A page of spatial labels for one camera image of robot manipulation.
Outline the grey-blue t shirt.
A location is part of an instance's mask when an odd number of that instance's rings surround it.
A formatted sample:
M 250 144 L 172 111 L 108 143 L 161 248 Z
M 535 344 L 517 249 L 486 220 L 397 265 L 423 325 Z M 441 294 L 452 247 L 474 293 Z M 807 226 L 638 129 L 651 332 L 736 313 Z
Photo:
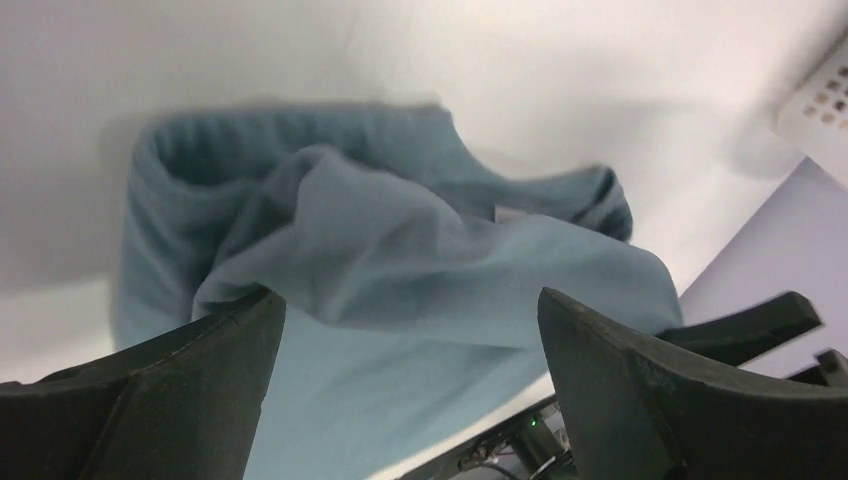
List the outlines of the grey-blue t shirt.
M 437 106 L 173 116 L 133 152 L 114 337 L 273 291 L 285 327 L 245 475 L 365 479 L 546 372 L 544 288 L 645 333 L 680 326 L 632 228 L 611 169 L 503 178 Z

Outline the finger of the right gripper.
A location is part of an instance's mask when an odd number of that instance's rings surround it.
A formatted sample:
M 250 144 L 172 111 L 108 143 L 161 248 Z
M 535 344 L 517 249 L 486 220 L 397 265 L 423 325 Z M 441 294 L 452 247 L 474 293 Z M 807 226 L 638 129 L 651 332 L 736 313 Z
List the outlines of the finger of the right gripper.
M 847 358 L 842 353 L 829 349 L 817 354 L 816 361 L 811 367 L 789 376 L 788 380 L 826 387 L 847 387 Z
M 785 292 L 746 310 L 658 338 L 705 358 L 738 367 L 823 325 L 812 303 Z

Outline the white plastic basket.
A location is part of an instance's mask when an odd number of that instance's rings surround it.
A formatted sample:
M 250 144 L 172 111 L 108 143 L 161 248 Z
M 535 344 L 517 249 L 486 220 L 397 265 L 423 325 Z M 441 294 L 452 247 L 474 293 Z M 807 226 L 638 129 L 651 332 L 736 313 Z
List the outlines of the white plastic basket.
M 847 40 L 826 54 L 778 110 L 775 132 L 847 183 Z

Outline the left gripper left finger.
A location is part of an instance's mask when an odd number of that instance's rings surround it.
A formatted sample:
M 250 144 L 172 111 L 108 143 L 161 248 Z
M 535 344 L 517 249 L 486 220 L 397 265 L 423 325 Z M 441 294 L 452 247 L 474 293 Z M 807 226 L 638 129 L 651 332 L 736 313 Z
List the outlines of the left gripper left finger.
M 1 386 L 5 479 L 240 479 L 286 304 L 258 291 L 31 383 Z

